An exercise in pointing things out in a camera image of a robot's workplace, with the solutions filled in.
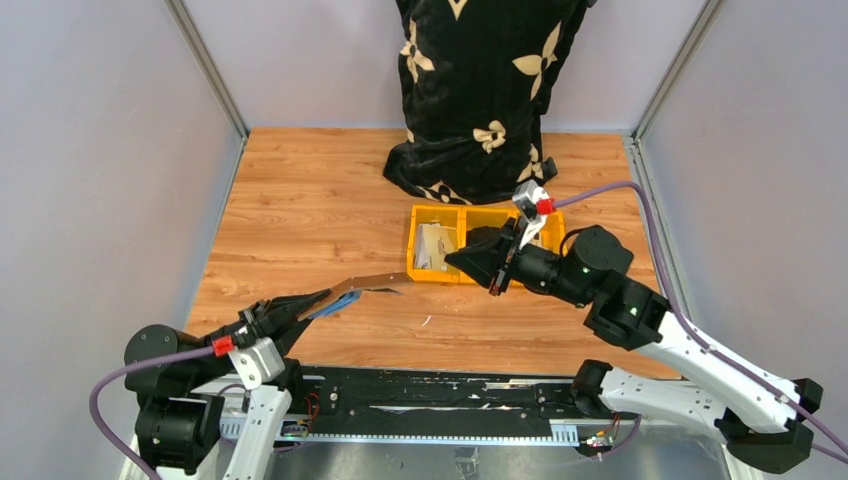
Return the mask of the brown leather card holder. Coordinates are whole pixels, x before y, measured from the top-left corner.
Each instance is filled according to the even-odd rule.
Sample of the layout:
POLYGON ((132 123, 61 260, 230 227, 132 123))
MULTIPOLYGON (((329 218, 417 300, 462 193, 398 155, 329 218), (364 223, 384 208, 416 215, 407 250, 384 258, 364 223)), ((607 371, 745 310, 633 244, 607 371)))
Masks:
POLYGON ((298 319, 328 317, 352 305, 366 292, 397 294, 401 286, 412 282, 403 272, 350 277, 331 287, 325 297, 307 308, 298 319))

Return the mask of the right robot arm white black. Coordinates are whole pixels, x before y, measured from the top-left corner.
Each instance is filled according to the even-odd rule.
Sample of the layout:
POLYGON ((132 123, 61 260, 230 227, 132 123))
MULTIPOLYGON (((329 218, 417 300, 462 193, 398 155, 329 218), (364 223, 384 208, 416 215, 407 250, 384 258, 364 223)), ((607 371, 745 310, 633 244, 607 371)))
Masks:
POLYGON ((657 360, 677 381, 640 377, 587 360, 571 387, 584 417, 632 413, 672 422, 720 441, 742 463, 783 474, 808 459, 814 434, 804 423, 822 387, 760 369, 677 317, 670 301, 627 274, 633 255, 601 226, 569 234, 562 250, 520 246, 513 222, 446 262, 499 295, 511 282, 578 308, 585 325, 609 345, 657 360))

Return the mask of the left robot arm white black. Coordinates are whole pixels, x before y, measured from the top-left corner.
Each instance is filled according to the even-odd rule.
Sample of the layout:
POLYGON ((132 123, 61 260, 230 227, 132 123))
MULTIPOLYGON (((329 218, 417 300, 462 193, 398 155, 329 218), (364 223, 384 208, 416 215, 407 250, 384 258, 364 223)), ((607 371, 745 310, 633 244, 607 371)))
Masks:
POLYGON ((288 353, 311 323, 342 298, 328 289, 259 300, 235 322, 202 337, 162 324, 139 330, 124 352, 125 388, 139 405, 132 459, 151 479, 209 472, 222 442, 225 392, 202 387, 230 374, 246 395, 249 424, 235 443, 226 479, 258 479, 268 465, 286 413, 312 421, 322 409, 299 361, 288 353))

